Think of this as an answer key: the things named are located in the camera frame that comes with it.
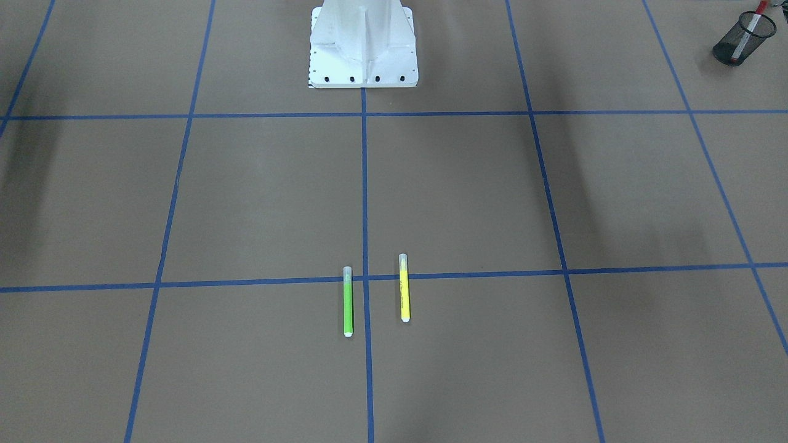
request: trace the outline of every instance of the pen holder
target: pen holder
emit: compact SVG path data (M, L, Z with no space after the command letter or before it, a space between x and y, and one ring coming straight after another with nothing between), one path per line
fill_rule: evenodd
M775 22L761 15L756 19L755 11L739 16L738 22L712 48L714 58L729 66L739 66L765 39L777 32Z

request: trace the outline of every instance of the marker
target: marker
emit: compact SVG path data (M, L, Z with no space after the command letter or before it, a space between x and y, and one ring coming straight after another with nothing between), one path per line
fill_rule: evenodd
M342 300L344 305L345 337L353 335L353 269L342 268Z
M407 254L400 254L400 312L402 321L411 320L411 290L407 284Z
M742 56L742 52L744 52L744 47L747 46L747 42L749 41L749 37L755 31L755 27L758 25L758 20L760 20L761 15L766 10L766 5L768 4L767 0L761 0L758 4L758 8L755 10L753 14L753 18L749 21L749 25L747 26L747 32L742 36L742 39L739 40L738 46L736 46L736 50L734 50L734 54L730 56L730 60L733 63L738 63L739 57Z

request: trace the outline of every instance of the yellow marker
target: yellow marker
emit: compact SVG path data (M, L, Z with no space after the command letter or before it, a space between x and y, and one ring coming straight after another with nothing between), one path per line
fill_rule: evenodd
M411 320L411 291L407 284L407 254L400 254L400 312L402 321Z

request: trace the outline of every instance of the brown floor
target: brown floor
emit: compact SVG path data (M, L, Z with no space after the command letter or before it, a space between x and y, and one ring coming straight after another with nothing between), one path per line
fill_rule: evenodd
M404 4L325 91L319 0L0 2L0 441L788 441L782 13Z

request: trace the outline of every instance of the blue tape line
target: blue tape line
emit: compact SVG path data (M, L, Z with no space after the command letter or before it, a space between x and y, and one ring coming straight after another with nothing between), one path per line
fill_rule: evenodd
M587 269L570 269L567 272L570 275L584 275L584 274L635 274L642 272L681 272L692 270L733 270L733 269L749 269L747 263L729 263L721 265L685 265L685 266L632 266L621 268L587 268Z
M415 111L415 112L370 112L368 117L454 117L485 115L528 115L528 111Z
M163 281L162 288L211 288L217 286L298 285L305 283L337 283L342 277L249 278L242 280Z
M152 289L153 283L106 283L97 285L52 285L52 286L8 286L0 288L0 294L14 292L67 292L106 291L112 289Z
M544 110L534 111L533 115L653 115L686 114L685 110Z
M749 267L753 272L753 277L755 278L755 282L758 285L760 296L764 300L766 309L769 312L769 316L771 317L771 322L774 324L775 330L777 332L777 336L779 337L780 342L782 343L782 350L788 356L788 340L786 339L785 333L782 331L782 327L780 326L780 322L777 319L775 310L771 305L771 300L769 300L769 295L766 293L766 288L764 287L763 282L760 280L760 275L758 274L758 269L755 266L755 262L753 261L753 256L750 254L749 248L747 247L747 243L745 242L744 239L744 234L742 234L742 230L739 227L738 221L736 219L736 215L734 214L733 207L730 204L730 200L728 200L727 193L725 193L723 182L719 178L719 174L717 173L717 168L714 166L714 162L712 161L712 156L708 152L706 141L704 140L703 134L701 133L701 128L698 126L694 112L690 107L690 101L687 100L686 94L684 92L684 87L682 87L682 82L678 79L678 74L676 73L676 69L673 66L673 61L671 60L671 56L667 53L665 42L662 40L662 35L660 34L660 30L656 26L656 21L654 20L654 16L651 13L651 9L649 8L649 3L647 2L647 0L641 0L641 1L643 3L643 7L645 9L646 14L649 16L649 21L651 21L651 26L654 29L654 34L656 35L656 39L660 43L660 48L662 48L662 54L665 57L667 66L671 70L671 74L673 75L673 80L676 83L678 93L682 96L682 101L684 102L684 106L687 109L689 119L692 121L692 126L695 129L695 134L697 135L697 139L701 143L701 149L703 150L703 155L706 157L708 168L712 171L712 176L714 177L714 182L717 185L717 190L719 191L720 196L722 196L723 198L723 202L725 203L725 209L728 211L728 216L730 217L730 222L733 224L734 230L736 231L736 236L738 237L739 243L742 246L742 250L744 251L744 254L747 257L747 263L749 264Z
M110 114L110 115L20 115L11 121L39 120L156 120L162 118L188 118L188 114Z
M444 272L431 274L411 274L414 280L440 280L452 278L495 278L495 277L541 277L549 275L588 275L588 274L636 274L658 272L683 272L696 270L736 270L749 269L748 263L728 263L710 265L684 266L632 266L620 268L578 268L563 270L504 270L487 272ZM755 263L757 268L788 268L788 262ZM356 275L353 281L391 281L397 280L397 274L371 274L368 277ZM337 283L341 276L332 277L284 277L284 278L248 278L239 280L210 281L163 281L160 288L202 288L221 286L252 286L252 285L298 285L306 283ZM108 283L95 285L51 285L51 286L6 286L0 287L0 293L15 292L68 292L68 291L100 291L113 289L152 289L155 283Z
M369 443L375 441L375 414L372 383L372 324L370 319L370 242L369 242L369 206L367 205L368 169L367 169L367 132L366 132L366 89L361 89L361 225L362 225L362 260L364 281L364 343L366 345L366 438Z
M788 110L692 110L692 114L788 114Z
M25 79L28 78L28 73L30 72L30 66L33 64L33 58L35 57L35 53L39 51L39 46L41 46L41 40L44 37L44 32L46 32L46 26L49 24L49 19L52 17L52 9L54 8L54 0L50 0L49 7L46 8L46 15L44 16L44 21L41 23L41 28L39 29L38 36L35 37L35 43L33 43L33 49L30 51L30 56L28 57L28 62L24 64L24 69L22 69L22 74L19 76L19 81L17 82L16 89L13 90L13 95L11 96L11 102L8 104L8 109L6 110L6 115L2 119L2 123L0 123L0 138L2 138L3 133L6 131L6 126L11 117L11 113L13 112L13 108L17 105L17 100L19 100L19 94L22 92L22 86L24 86Z
M175 217L175 206L178 200L178 190L180 184L180 175L184 169L184 159L186 158L186 150L189 144L189 135L191 133L191 123L195 108L197 107L197 94L199 92L200 78L203 74L203 65L205 64L205 56L208 51L208 39L210 38L210 28L214 21L214 10L216 7L216 0L211 0L210 9L208 10L208 18L206 21L205 35L203 36L203 49L200 52L199 63L197 64L197 73L195 74L194 90L191 93L191 105L189 106L189 116L186 120L186 129L184 130L184 141L180 147L180 157L178 158L178 168L175 173L175 183L173 185L173 195L169 202L169 213L167 214L167 224L164 228L164 238L162 240L162 254L159 259L158 269L156 271L156 281L151 297L151 307L148 311L147 324L145 326L145 337L143 338L142 351L139 354L139 366L137 367L137 377L134 382L134 393L132 395L132 404L128 412L128 422L126 423L126 434L124 443L131 443L132 433L134 430L134 419L137 413L137 405L139 403L139 393L142 389L143 376L145 373L145 362L147 361L147 351L151 343L151 331L153 330L153 321L156 315L156 305L158 303L158 293L162 284L162 275L164 274L164 263L167 259L167 247L169 246L169 235L173 228L173 219Z
M766 263L755 263L756 268L786 268L788 267L788 262L766 262Z
M483 117L506 115L659 115L688 114L687 110L535 110L529 111L430 111L430 112L368 112L367 117ZM788 114L788 110L692 110L692 114ZM189 114L108 114L108 115L17 115L4 117L8 121L48 120L155 120L183 118ZM339 113L223 113L194 114L193 118L311 118L361 117L360 112Z
M306 117L361 117L359 112L290 112L290 113L225 113L195 114L194 118L306 118Z
M583 364L583 371L585 372L585 383L589 390L589 399L591 401L591 408L593 409L594 422L597 425L597 436L600 443L605 443L604 428L602 427L602 418L597 404L597 394L593 385L593 377L591 376L591 367L589 365L588 356L585 352L585 342L583 341L583 333L580 325L580 318L578 317L578 309L574 303L574 291L572 283L567 272L567 259L563 251L563 242L561 240L561 232L558 226L558 218L556 217L556 208L552 201L552 192L550 190L550 182L548 180L547 168L545 167L545 158L542 154L541 141L539 140L539 132L537 130L536 117L533 114L533 105L531 103L531 96L528 89L528 80L526 79L526 70L522 62L522 53L520 51L520 43L517 38L517 30L515 28L515 20L511 13L511 3L506 0L506 10L509 17L509 27L511 28L511 39L515 45L515 53L517 55L517 65L520 69L520 80L522 81L522 91L526 97L526 105L530 113L529 118L531 122L531 130L533 131L533 142L536 146L537 156L539 158L539 170L542 175L542 182L545 186L545 196L547 198L548 208L550 210L550 219L552 221L553 233L556 236L556 247L558 249L558 256L561 262L561 270L563 272L564 283L567 287L567 297L569 299L569 306L572 312L572 321L574 323L574 331L577 335L578 347L580 348L580 359Z

